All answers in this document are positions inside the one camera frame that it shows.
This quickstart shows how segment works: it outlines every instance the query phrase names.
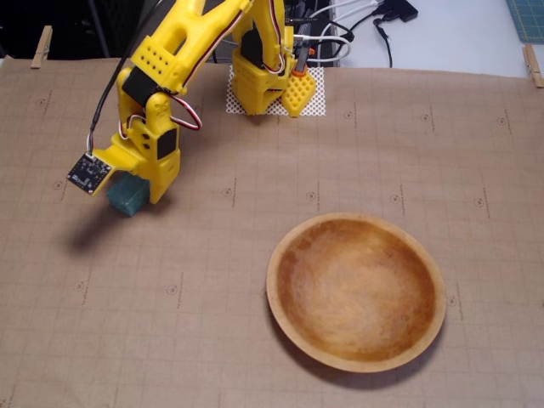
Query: bowl rim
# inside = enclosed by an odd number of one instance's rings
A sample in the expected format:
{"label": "bowl rim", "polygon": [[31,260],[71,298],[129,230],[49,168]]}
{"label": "bowl rim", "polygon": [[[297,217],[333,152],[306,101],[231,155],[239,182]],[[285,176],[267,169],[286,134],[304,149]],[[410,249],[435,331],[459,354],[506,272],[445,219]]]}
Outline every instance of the bowl rim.
{"label": "bowl rim", "polygon": [[[334,354],[327,353],[314,345],[308,343],[295,329],[292,323],[286,316],[284,309],[281,307],[280,298],[278,296],[278,268],[287,248],[296,240],[303,232],[318,225],[335,220],[353,220],[366,222],[377,226],[401,239],[408,247],[410,247],[416,255],[422,260],[433,282],[436,293],[434,315],[427,331],[412,347],[405,350],[390,359],[382,361],[353,361],[346,360]],[[344,371],[351,372],[380,372],[391,370],[402,366],[409,361],[414,360],[418,355],[423,353],[433,340],[438,335],[440,328],[444,322],[446,309],[445,283],[437,264],[434,262],[427,250],[406,231],[391,224],[390,222],[371,215],[354,212],[331,212],[317,217],[310,218],[295,228],[291,229],[278,243],[269,260],[269,266],[266,277],[266,292],[269,300],[269,306],[272,310],[278,325],[281,330],[294,342],[303,352],[310,357],[320,361],[321,363],[335,367]]]}

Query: teal block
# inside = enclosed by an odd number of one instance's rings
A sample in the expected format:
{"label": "teal block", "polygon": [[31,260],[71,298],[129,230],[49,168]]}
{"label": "teal block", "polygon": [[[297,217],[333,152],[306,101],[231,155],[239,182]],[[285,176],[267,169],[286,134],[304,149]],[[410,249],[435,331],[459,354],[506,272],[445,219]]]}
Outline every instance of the teal block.
{"label": "teal block", "polygon": [[112,207],[132,217],[150,200],[150,182],[124,173],[108,191]]}

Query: black device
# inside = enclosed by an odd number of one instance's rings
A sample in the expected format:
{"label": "black device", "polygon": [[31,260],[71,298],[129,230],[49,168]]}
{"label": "black device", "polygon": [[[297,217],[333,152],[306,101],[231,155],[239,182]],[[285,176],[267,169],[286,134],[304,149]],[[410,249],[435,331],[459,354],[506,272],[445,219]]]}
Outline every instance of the black device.
{"label": "black device", "polygon": [[398,14],[399,18],[404,22],[413,20],[417,17],[417,9],[406,0],[386,0],[385,3],[389,4],[391,9]]}

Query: circuit board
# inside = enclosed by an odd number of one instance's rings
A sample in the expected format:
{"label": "circuit board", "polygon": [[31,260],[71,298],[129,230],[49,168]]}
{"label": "circuit board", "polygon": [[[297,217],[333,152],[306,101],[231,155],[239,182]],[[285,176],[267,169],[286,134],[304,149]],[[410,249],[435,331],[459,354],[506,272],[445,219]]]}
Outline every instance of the circuit board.
{"label": "circuit board", "polygon": [[111,166],[97,157],[83,155],[68,173],[68,179],[77,187],[93,194],[110,173]]}

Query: cable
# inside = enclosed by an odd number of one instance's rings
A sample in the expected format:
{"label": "cable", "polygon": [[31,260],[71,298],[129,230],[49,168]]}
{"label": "cable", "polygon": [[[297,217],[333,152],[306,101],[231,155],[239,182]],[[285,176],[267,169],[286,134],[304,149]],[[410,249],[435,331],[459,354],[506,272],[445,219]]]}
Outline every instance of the cable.
{"label": "cable", "polygon": [[348,0],[347,2],[339,3],[339,4],[332,4],[330,6],[326,6],[324,8],[320,8],[319,10],[313,12],[309,15],[310,18],[315,17],[317,14],[323,13],[324,11],[327,11],[329,9],[336,9],[338,7],[347,6],[349,4],[360,2],[360,0]]}
{"label": "cable", "polygon": [[[358,26],[360,26],[362,23],[364,23],[365,21],[367,21],[368,19],[370,19],[371,17],[375,15],[388,14],[392,10],[393,10],[393,6],[391,5],[391,3],[382,3],[373,12],[371,12],[370,14],[366,15],[365,17],[357,21],[355,24],[353,24],[350,30],[354,31]],[[340,54],[342,47],[343,47],[343,44],[337,48],[336,52],[332,55],[332,58]]]}
{"label": "cable", "polygon": [[385,33],[385,30],[380,26],[384,22],[383,19],[375,19],[374,20],[374,26],[377,28],[377,32],[380,34],[380,36],[383,38],[383,41],[385,41],[385,45],[388,48],[388,56],[389,56],[389,68],[393,68],[393,56],[391,55],[391,47],[389,45],[389,37]]}
{"label": "cable", "polygon": [[338,61],[338,60],[341,60],[342,58],[347,57],[348,54],[351,52],[351,44],[344,37],[338,37],[338,36],[318,36],[318,37],[315,37],[315,36],[301,36],[301,35],[298,35],[298,34],[295,34],[293,37],[294,37],[295,40],[300,40],[300,41],[305,41],[305,40],[327,41],[327,40],[331,40],[331,41],[335,41],[335,42],[340,42],[340,43],[348,46],[348,51],[344,55],[341,55],[341,56],[335,57],[335,58],[328,58],[328,59],[310,58],[310,59],[307,59],[308,62],[333,62],[333,61]]}
{"label": "cable", "polygon": [[354,33],[352,32],[351,29],[349,29],[348,27],[346,27],[344,25],[341,25],[341,24],[337,23],[336,21],[331,20],[331,19],[329,19],[328,17],[325,17],[325,16],[320,16],[319,18],[318,17],[313,17],[313,18],[306,17],[306,18],[300,18],[300,19],[289,18],[289,19],[286,19],[286,24],[293,24],[293,25],[295,25],[295,24],[305,24],[305,23],[313,23],[315,21],[320,21],[320,20],[326,21],[329,24],[332,24],[333,26],[336,26],[336,27],[346,31],[346,34],[344,34],[344,36],[347,37],[348,41],[350,39],[351,39],[351,41],[353,41],[355,35],[354,35]]}
{"label": "cable", "polygon": [[178,98],[178,97],[173,96],[173,95],[169,95],[169,96],[170,96],[170,98],[172,98],[176,102],[178,102],[180,105],[182,105],[187,112],[189,112],[189,114],[191,115],[193,120],[196,122],[196,125],[194,125],[192,123],[188,123],[186,121],[182,121],[181,119],[178,119],[177,117],[170,116],[170,119],[172,120],[172,122],[177,123],[178,125],[181,125],[181,126],[183,126],[185,128],[191,129],[191,130],[200,130],[200,128],[202,128],[202,120],[198,116],[198,114],[195,112],[195,110],[187,102],[185,102],[183,99]]}
{"label": "cable", "polygon": [[100,97],[100,101],[98,105],[96,106],[96,111],[94,112],[93,120],[91,121],[91,126],[88,131],[87,136],[87,155],[93,156],[93,148],[94,148],[94,140],[93,140],[93,132],[96,128],[97,123],[100,119],[100,113],[102,113],[102,108],[104,107],[104,103],[106,98],[108,97],[108,94],[110,93],[111,89],[113,88],[113,85],[116,83],[117,77],[119,76],[119,72],[121,72],[122,66],[127,61],[128,57],[130,56],[130,53],[132,49],[134,48],[134,45],[140,35],[142,34],[144,28],[149,23],[151,17],[155,14],[155,12],[159,9],[159,6],[163,3],[164,0],[157,0],[155,5],[151,8],[151,10],[145,15],[144,19],[136,29],[136,32],[134,33],[133,37],[130,40],[130,43],[128,44],[127,48],[125,49],[125,52],[123,53],[122,58],[119,60],[119,63],[117,64],[116,69],[113,71],[113,74],[111,75],[110,81],[105,87],[104,92],[102,93],[102,96]]}
{"label": "cable", "polygon": [[[363,17],[362,19],[360,19],[359,21],[357,21],[354,25],[351,26],[350,30],[353,31],[355,30],[355,28],[357,28],[361,23],[364,23],[365,21],[367,21],[368,19],[370,19],[371,17],[373,17],[374,15],[377,15],[376,14],[376,10],[374,10],[372,13],[370,14],[367,14],[365,17]],[[332,55],[332,58],[336,57],[338,54],[340,54],[340,50],[342,50],[342,47],[343,47],[343,44],[340,45],[340,47],[337,48],[336,52]]]}
{"label": "cable", "polygon": [[[336,19],[334,19],[335,21],[339,21],[339,20],[342,20],[342,19],[345,19],[346,17],[349,17],[350,15],[353,15],[353,14],[356,14],[356,13],[359,13],[361,10],[364,10],[364,9],[368,9],[369,7],[374,7],[374,6],[377,6],[378,3],[376,0],[373,0],[371,1],[370,3],[367,3],[363,6],[360,6],[358,8],[354,8],[353,10],[351,11],[348,11],[347,13],[344,13],[340,16],[338,16]],[[323,31],[321,32],[321,35],[324,36],[326,31],[329,29],[329,27],[331,27],[331,24],[327,24],[325,26],[325,28],[323,29]],[[321,59],[321,46],[318,46],[317,48],[317,59],[320,60]]]}
{"label": "cable", "polygon": [[274,70],[273,68],[270,68],[269,66],[267,66],[265,63],[263,63],[263,65],[266,71],[270,72],[271,74],[279,74],[279,73],[282,73],[285,68],[285,61],[283,60],[283,52],[281,51],[281,33],[280,33],[280,26],[278,25],[278,20],[275,16],[274,0],[270,0],[269,11],[270,11],[270,18],[272,19],[272,24],[274,25],[275,35],[278,39],[278,44],[280,44],[280,69]]}
{"label": "cable", "polygon": [[204,54],[196,61],[196,64],[193,66],[193,68],[190,70],[189,75],[185,78],[185,81],[182,85],[183,88],[189,83],[191,78],[195,75],[195,73],[198,71],[198,68],[202,64],[202,62],[206,61],[212,51],[218,46],[219,43],[229,34],[229,32],[232,30],[234,26],[240,21],[241,17],[244,15],[244,12],[240,10],[238,14],[235,16],[235,18],[227,25],[218,35],[218,37],[215,39],[214,42],[207,48],[207,50],[204,52]]}

